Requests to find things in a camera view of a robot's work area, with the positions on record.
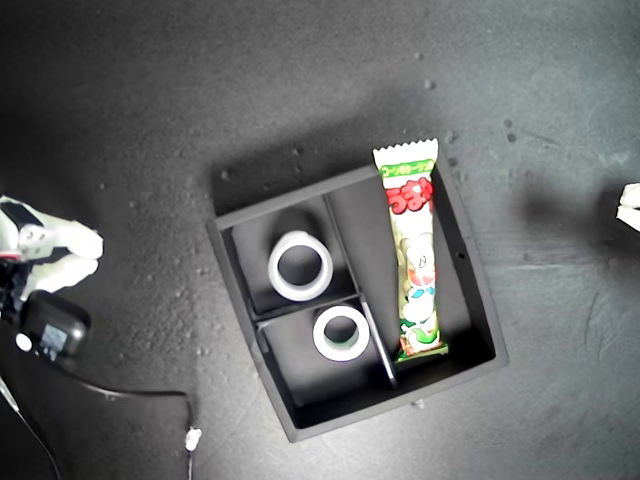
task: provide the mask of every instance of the black tray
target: black tray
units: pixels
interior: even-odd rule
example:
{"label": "black tray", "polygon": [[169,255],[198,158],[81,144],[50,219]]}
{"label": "black tray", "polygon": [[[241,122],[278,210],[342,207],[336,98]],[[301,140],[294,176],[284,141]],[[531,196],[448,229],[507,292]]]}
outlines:
{"label": "black tray", "polygon": [[[447,355],[393,364],[399,348],[397,263],[386,195],[364,167],[218,217],[210,228],[249,351],[290,441],[424,398],[508,363],[471,229],[446,161],[433,174],[436,307]],[[270,286],[267,262],[283,233],[321,240],[335,272],[327,291],[292,303]],[[368,302],[374,323],[364,354],[321,356],[315,318],[330,305]]]}

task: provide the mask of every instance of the snack packet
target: snack packet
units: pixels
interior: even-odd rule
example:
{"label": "snack packet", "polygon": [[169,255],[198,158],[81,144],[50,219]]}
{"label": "snack packet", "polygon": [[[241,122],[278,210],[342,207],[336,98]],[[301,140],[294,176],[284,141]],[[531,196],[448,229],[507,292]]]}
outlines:
{"label": "snack packet", "polygon": [[396,145],[373,151],[389,201],[391,229],[398,256],[398,312],[401,350],[397,362],[444,354],[435,310],[431,172],[438,141]]}

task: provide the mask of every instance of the dust speck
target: dust speck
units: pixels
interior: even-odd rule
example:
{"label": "dust speck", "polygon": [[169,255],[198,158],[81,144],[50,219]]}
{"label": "dust speck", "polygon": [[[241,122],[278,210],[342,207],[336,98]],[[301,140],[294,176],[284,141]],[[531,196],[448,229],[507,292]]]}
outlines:
{"label": "dust speck", "polygon": [[454,178],[458,184],[461,184],[467,181],[467,174],[464,172],[455,172]]}
{"label": "dust speck", "polygon": [[453,130],[447,130],[447,133],[444,134],[444,141],[451,144],[458,139],[458,133]]}
{"label": "dust speck", "polygon": [[411,404],[412,407],[417,408],[418,410],[424,410],[424,408],[426,407],[425,403],[424,403],[424,399],[419,399],[416,400],[415,402],[413,402]]}

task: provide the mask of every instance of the dark gray surface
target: dark gray surface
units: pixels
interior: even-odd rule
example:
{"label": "dark gray surface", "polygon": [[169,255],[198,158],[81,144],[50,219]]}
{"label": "dark gray surface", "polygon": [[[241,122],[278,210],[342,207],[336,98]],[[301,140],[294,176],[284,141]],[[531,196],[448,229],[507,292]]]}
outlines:
{"label": "dark gray surface", "polygon": [[[608,218],[640,175],[639,26],[630,0],[3,2],[0,186],[100,229],[67,292],[95,318],[80,370],[197,390],[199,478],[635,478],[640,239]],[[211,180],[231,207],[448,131],[510,366],[289,445],[203,226]],[[68,478],[182,478],[179,405],[36,381],[2,345]],[[0,409],[3,479],[50,478]]]}

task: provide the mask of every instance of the white tape roll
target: white tape roll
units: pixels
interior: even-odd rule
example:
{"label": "white tape roll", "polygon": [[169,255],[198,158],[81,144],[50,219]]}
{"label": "white tape roll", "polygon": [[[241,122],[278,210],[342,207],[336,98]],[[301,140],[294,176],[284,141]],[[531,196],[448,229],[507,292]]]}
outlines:
{"label": "white tape roll", "polygon": [[[347,317],[356,324],[356,331],[346,342],[337,343],[325,335],[327,324],[337,317]],[[329,360],[336,362],[348,362],[358,358],[367,348],[371,332],[367,319],[353,307],[338,305],[331,307],[320,314],[313,326],[313,343],[318,352]]]}
{"label": "white tape roll", "polygon": [[[282,255],[293,247],[309,247],[315,250],[320,257],[322,265],[320,267],[320,273],[310,283],[306,285],[294,285],[287,282],[282,278],[282,274],[278,269],[278,263],[282,258]],[[269,257],[269,281],[271,285],[284,298],[293,302],[306,302],[313,300],[317,296],[321,295],[329,283],[331,283],[331,277],[333,276],[333,261],[329,250],[320,241],[309,235],[307,232],[301,230],[295,230],[293,232],[286,233],[278,241],[271,256]]]}

